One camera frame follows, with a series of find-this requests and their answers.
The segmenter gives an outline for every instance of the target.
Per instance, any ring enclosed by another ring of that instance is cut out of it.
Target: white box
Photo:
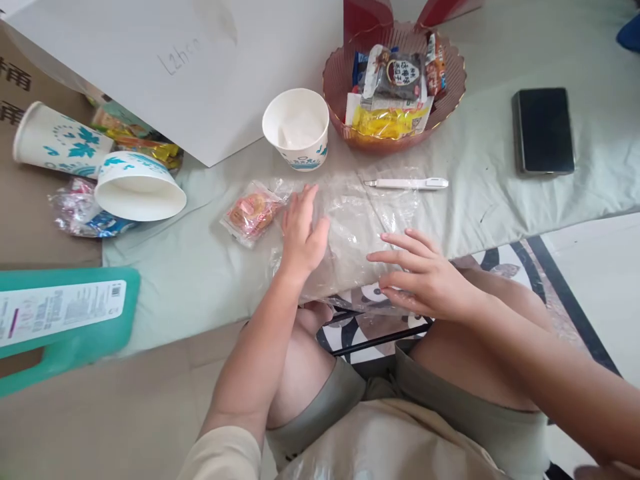
[[[343,38],[342,0],[9,0],[3,9],[10,26],[207,166],[262,136],[280,92],[321,93]]]

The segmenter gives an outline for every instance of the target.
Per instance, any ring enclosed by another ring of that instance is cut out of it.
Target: hand
[[[424,233],[411,229],[405,230],[405,233],[380,235],[382,240],[402,250],[367,255],[369,261],[396,264],[409,271],[394,271],[380,277],[382,292],[392,304],[410,312],[438,319],[466,321],[486,294],[470,284]]]
[[[329,236],[329,219],[322,217],[315,229],[311,228],[313,216],[313,200],[318,193],[318,186],[305,185],[299,195],[291,196],[291,204],[282,220],[282,232],[285,246],[282,253],[280,271],[287,275],[299,277],[302,282],[320,264],[327,249]]]

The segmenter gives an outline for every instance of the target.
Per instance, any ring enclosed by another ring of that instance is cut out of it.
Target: paper cup
[[[116,217],[164,220],[185,207],[187,196],[160,162],[128,151],[111,153],[100,167],[95,200]]]
[[[22,117],[13,140],[13,159],[72,175],[98,178],[113,140],[76,120],[34,102]]]
[[[307,89],[282,92],[262,117],[262,132],[290,167],[316,170],[327,158],[329,108],[318,93]]]

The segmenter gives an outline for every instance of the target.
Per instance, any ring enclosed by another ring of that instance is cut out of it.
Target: tiled floor
[[[622,375],[640,387],[640,214],[543,236]],[[0,399],[0,478],[174,479],[240,325],[70,372]],[[592,463],[557,427],[552,460]],[[263,478],[275,476],[265,453]]]

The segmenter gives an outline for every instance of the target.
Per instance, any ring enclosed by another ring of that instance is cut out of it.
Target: beige shirt
[[[261,453],[239,427],[221,427],[193,446],[179,480],[256,480]],[[292,461],[286,479],[506,479],[478,444],[435,412],[399,399],[358,404]]]

